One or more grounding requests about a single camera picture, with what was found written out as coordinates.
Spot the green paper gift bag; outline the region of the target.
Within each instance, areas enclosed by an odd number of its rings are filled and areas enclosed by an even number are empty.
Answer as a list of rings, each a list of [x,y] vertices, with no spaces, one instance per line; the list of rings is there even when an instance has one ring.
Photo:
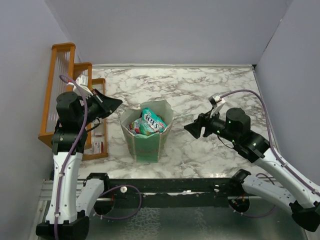
[[[157,163],[174,122],[174,110],[164,99],[143,102],[119,117],[128,151],[136,162]]]

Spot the green Fox's mint candy bag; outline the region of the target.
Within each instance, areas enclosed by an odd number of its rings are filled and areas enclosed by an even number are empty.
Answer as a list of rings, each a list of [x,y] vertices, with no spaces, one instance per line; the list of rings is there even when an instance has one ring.
[[[167,125],[150,108],[144,108],[141,112],[140,134],[150,136],[162,133]]]

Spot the purple Fox's candy bag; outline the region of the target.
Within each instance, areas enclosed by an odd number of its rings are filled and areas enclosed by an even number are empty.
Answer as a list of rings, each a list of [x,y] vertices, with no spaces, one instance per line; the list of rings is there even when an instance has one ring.
[[[128,125],[128,130],[134,135],[141,134],[140,126],[141,126],[141,119],[138,118]]]

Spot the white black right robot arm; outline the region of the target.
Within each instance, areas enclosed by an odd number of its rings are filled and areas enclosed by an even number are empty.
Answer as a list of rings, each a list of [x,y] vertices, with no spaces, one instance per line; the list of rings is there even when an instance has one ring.
[[[229,189],[240,196],[244,192],[259,196],[291,214],[303,229],[315,232],[320,226],[320,187],[301,174],[272,148],[262,135],[251,130],[251,118],[241,109],[227,110],[225,120],[215,109],[201,113],[184,126],[194,138],[215,134],[232,143],[243,158],[271,174],[282,187],[263,183],[245,170],[239,170]]]

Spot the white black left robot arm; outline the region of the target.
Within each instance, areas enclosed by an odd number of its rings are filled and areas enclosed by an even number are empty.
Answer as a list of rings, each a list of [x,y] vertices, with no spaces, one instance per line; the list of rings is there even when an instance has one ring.
[[[45,240],[84,240],[89,233],[89,215],[98,197],[111,190],[108,175],[92,174],[77,195],[78,173],[88,137],[86,127],[115,112],[122,100],[92,90],[90,96],[64,92],[56,99],[58,125],[51,139],[54,176],[50,206],[36,235]]]

